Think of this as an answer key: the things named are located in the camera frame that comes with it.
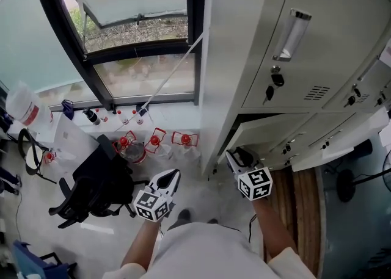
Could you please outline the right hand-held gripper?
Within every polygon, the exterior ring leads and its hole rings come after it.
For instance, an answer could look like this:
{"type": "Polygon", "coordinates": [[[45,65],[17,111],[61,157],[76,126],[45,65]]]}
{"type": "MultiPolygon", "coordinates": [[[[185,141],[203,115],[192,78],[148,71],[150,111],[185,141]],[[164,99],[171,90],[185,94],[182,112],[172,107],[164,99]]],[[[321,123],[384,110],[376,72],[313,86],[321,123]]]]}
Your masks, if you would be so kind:
{"type": "Polygon", "coordinates": [[[244,197],[254,201],[271,194],[271,173],[257,153],[237,147],[235,150],[227,150],[225,157],[237,181],[238,190],[244,197]]]}

